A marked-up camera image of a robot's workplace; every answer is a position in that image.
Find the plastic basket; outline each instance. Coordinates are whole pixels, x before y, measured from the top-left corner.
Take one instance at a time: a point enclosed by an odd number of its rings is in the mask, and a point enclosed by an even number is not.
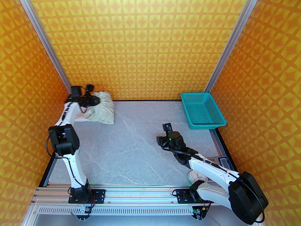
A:
[[[227,124],[210,93],[181,94],[190,129],[215,129]]]

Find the mounting plate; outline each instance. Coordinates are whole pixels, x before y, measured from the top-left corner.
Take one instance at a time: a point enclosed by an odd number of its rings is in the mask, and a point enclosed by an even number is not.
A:
[[[200,203],[209,203],[209,200],[198,199],[197,202],[193,200],[190,196],[189,189],[176,189],[173,196],[177,197],[178,204],[200,204]]]
[[[103,204],[104,203],[104,198],[106,196],[106,191],[105,189],[91,189],[92,195],[95,196],[95,204]],[[75,203],[78,204],[78,202],[75,201],[75,197],[69,197],[68,203]]]

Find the patterned wallpaper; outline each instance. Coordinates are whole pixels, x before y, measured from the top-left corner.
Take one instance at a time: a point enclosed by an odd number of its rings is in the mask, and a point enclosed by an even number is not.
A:
[[[67,97],[19,0],[0,0],[0,225],[19,225],[49,161]]]
[[[31,0],[72,85],[113,99],[203,91],[246,0]]]
[[[269,200],[266,225],[301,225],[301,0],[259,0],[212,90],[240,171]]]

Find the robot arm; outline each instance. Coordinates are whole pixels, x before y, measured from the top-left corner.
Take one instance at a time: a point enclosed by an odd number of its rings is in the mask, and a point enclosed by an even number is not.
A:
[[[70,176],[69,203],[90,203],[91,188],[79,161],[79,138],[73,125],[76,115],[81,111],[80,107],[94,106],[100,101],[98,97],[90,94],[94,89],[93,85],[87,84],[84,96],[81,94],[80,86],[72,86],[71,89],[72,94],[65,101],[60,119],[55,126],[48,129],[48,132],[56,158],[64,161]]]
[[[235,215],[247,224],[253,224],[268,200],[257,184],[255,178],[248,172],[238,173],[226,169],[186,147],[183,137],[177,131],[172,131],[171,124],[163,124],[166,136],[157,136],[157,143],[163,150],[173,152],[174,157],[181,165],[193,169],[211,180],[220,187],[209,184],[206,180],[197,180],[190,188],[196,189],[198,195],[191,190],[190,194],[195,201],[200,199],[216,202],[231,209]]]

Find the gray marble surface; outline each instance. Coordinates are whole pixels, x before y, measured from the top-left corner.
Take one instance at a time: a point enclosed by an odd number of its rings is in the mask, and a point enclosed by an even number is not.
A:
[[[190,185],[188,168],[161,149],[157,135],[171,122],[188,147],[205,157],[217,156],[209,130],[190,130],[181,101],[117,101],[115,124],[76,122],[79,158],[91,184]],[[57,160],[50,182],[70,182],[63,161]]]

